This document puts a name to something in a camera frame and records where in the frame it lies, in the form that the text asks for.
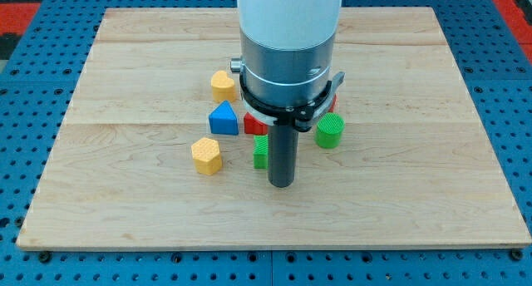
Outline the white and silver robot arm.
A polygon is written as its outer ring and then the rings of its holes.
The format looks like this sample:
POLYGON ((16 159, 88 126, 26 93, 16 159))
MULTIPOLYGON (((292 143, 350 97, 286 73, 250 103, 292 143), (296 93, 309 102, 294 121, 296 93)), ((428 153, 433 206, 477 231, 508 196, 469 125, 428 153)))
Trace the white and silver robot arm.
POLYGON ((342 0, 237 0, 244 84, 271 106, 301 106, 327 85, 342 0))

